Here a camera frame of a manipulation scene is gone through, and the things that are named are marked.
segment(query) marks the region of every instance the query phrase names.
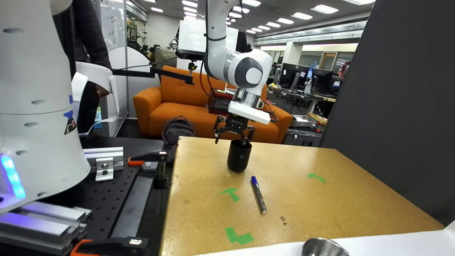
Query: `green tape marker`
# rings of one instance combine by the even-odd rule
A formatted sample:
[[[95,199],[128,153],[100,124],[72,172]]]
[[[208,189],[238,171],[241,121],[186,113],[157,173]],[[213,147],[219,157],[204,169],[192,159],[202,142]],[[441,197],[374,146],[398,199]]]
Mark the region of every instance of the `green tape marker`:
[[[240,197],[238,197],[234,192],[237,191],[236,188],[228,188],[227,190],[225,191],[221,191],[220,193],[217,193],[217,195],[219,194],[224,194],[224,193],[229,193],[229,195],[231,196],[232,200],[234,200],[234,202],[237,202],[240,200]]]
[[[317,178],[317,179],[319,179],[322,183],[325,184],[324,178],[322,178],[321,176],[317,176],[316,174],[308,174],[307,177],[308,177],[308,178]]]
[[[227,237],[229,238],[229,241],[231,241],[232,244],[237,242],[240,245],[244,245],[244,244],[247,244],[249,242],[253,242],[254,241],[253,237],[251,236],[251,233],[247,233],[247,234],[238,236],[235,233],[234,228],[232,228],[232,227],[225,228],[224,230],[226,231],[226,235],[227,235]]]

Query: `backpack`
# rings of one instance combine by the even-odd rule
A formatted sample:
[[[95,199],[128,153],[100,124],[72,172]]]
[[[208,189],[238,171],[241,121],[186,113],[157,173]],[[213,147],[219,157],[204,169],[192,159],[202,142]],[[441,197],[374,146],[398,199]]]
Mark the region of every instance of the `backpack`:
[[[167,146],[177,145],[179,136],[195,136],[193,125],[184,116],[166,121],[162,132],[163,141]]]

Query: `gray partition wall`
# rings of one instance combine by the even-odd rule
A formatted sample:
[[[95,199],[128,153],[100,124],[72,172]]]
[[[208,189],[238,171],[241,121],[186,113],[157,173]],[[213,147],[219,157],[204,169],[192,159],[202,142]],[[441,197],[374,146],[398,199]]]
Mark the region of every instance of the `gray partition wall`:
[[[321,144],[444,225],[455,220],[454,9],[376,1]]]

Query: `blue led light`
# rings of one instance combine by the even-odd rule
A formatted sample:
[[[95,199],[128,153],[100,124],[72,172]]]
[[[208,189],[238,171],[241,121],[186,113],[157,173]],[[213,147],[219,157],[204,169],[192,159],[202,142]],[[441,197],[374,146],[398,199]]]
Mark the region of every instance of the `blue led light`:
[[[13,160],[9,156],[2,154],[0,156],[0,163],[3,169],[6,171],[6,176],[8,177],[8,181],[13,187],[14,195],[17,198],[24,198],[25,190],[22,184],[20,183],[20,178],[19,175],[17,174]]]

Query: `black cup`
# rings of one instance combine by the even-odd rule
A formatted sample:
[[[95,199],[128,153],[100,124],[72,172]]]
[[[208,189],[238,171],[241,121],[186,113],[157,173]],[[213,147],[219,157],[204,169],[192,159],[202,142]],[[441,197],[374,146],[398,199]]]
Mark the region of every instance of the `black cup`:
[[[229,155],[227,155],[227,165],[231,171],[243,172],[248,166],[250,159],[251,143],[243,145],[240,139],[231,141]]]

